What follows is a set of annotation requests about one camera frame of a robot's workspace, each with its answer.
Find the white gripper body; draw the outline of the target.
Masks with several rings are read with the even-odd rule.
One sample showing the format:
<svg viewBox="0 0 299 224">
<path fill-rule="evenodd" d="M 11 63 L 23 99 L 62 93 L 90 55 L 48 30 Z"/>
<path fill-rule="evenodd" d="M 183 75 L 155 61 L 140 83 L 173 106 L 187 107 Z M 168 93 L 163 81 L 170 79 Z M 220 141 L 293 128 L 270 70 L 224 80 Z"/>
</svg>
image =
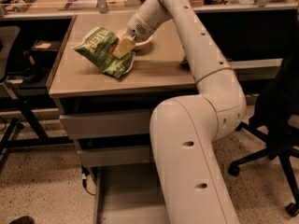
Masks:
<svg viewBox="0 0 299 224">
<path fill-rule="evenodd" d="M 140 8 L 128 21 L 126 34 L 133 36 L 137 43 L 146 41 L 156 30 L 154 13 L 149 8 Z"/>
</svg>

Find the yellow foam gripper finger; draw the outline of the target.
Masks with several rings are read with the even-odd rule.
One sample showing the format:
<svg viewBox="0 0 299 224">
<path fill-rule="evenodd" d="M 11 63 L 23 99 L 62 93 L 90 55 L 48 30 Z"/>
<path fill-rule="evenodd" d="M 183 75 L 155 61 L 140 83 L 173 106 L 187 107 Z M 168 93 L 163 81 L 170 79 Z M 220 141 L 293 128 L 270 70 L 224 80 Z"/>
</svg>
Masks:
<svg viewBox="0 0 299 224">
<path fill-rule="evenodd" d="M 136 42 L 133 36 L 123 36 L 117 47 L 114 49 L 113 56 L 117 59 L 121 59 L 125 55 L 134 51 L 135 44 Z"/>
</svg>

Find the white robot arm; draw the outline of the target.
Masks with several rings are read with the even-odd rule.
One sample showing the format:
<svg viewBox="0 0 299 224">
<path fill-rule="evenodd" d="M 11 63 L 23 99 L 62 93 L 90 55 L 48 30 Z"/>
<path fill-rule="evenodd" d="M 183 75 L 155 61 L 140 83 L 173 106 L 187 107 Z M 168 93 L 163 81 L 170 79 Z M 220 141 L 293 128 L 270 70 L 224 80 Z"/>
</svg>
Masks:
<svg viewBox="0 0 299 224">
<path fill-rule="evenodd" d="M 231 133 L 246 112 L 246 98 L 191 0 L 146 0 L 127 24 L 137 41 L 165 21 L 177 28 L 198 90 L 153 110 L 149 134 L 171 224 L 239 224 L 212 143 Z"/>
</svg>

